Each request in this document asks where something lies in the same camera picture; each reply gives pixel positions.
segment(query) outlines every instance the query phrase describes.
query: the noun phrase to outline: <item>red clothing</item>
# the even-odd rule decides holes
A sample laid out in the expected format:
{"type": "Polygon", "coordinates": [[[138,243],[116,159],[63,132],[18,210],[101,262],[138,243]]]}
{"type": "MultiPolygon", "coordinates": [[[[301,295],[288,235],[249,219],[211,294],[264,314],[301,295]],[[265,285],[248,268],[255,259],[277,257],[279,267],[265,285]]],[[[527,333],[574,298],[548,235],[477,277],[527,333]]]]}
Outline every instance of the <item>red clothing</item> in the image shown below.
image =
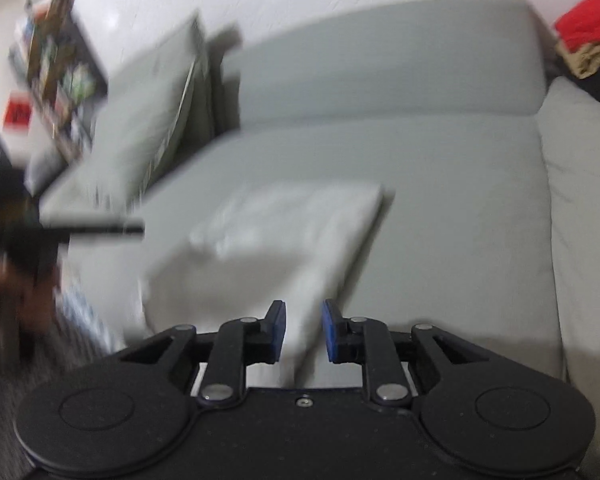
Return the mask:
{"type": "Polygon", "coordinates": [[[600,0],[582,0],[555,22],[555,29],[572,52],[600,43],[600,0]]]}

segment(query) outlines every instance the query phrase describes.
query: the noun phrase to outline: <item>human hand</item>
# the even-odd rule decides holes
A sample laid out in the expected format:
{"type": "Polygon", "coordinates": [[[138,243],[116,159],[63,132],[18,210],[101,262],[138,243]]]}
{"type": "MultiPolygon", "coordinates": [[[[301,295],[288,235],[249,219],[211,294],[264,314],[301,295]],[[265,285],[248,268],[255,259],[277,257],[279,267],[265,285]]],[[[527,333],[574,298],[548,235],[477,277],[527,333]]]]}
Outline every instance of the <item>human hand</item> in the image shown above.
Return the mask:
{"type": "Polygon", "coordinates": [[[60,284],[60,272],[56,267],[49,277],[33,283],[7,260],[0,260],[0,295],[17,298],[16,314],[23,329],[44,333],[54,320],[54,288],[60,284]]]}

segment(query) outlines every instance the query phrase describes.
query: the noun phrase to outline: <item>white cushion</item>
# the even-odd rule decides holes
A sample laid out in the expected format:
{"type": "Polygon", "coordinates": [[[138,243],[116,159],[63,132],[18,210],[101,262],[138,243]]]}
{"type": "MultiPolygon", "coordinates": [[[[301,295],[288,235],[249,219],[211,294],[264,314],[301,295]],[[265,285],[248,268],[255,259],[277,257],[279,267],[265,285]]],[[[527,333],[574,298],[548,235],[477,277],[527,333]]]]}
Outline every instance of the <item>white cushion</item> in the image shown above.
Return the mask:
{"type": "Polygon", "coordinates": [[[552,197],[552,252],[570,380],[597,418],[586,465],[600,472],[600,103],[561,77],[538,113],[552,197]]]}

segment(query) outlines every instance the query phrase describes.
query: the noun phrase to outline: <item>circular pad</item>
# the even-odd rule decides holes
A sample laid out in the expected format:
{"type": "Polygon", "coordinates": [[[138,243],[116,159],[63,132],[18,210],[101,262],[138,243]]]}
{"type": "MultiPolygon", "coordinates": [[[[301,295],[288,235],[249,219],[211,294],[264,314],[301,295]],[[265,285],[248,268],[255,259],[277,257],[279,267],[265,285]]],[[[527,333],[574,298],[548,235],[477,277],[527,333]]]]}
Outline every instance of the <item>circular pad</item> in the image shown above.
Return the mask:
{"type": "Polygon", "coordinates": [[[81,368],[20,405],[25,450],[62,476],[116,476],[151,460],[189,420],[187,397],[163,371],[126,362],[81,368]]]}
{"type": "Polygon", "coordinates": [[[99,431],[115,428],[134,412],[134,402],[116,390],[93,388],[68,397],[60,416],[76,430],[99,431]]]}
{"type": "Polygon", "coordinates": [[[482,420],[503,430],[530,430],[549,416],[549,405],[533,392],[521,388],[494,388],[475,401],[482,420]]]}
{"type": "Polygon", "coordinates": [[[595,429],[592,407],[575,388],[507,361],[445,369],[420,420],[446,452],[486,474],[575,463],[595,429]]]}

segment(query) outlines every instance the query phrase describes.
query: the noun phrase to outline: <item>red object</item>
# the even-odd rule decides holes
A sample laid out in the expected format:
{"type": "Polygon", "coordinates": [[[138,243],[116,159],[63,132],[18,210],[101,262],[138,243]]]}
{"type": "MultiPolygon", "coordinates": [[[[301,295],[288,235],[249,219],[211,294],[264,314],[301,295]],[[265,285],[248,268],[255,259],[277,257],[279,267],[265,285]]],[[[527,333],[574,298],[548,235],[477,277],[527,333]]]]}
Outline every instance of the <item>red object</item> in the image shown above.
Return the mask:
{"type": "Polygon", "coordinates": [[[19,133],[26,134],[31,122],[31,100],[26,94],[12,94],[7,103],[7,111],[4,113],[4,127],[20,130],[19,133]]]}
{"type": "Polygon", "coordinates": [[[600,0],[582,0],[555,22],[555,29],[572,52],[600,43],[600,0]]]}

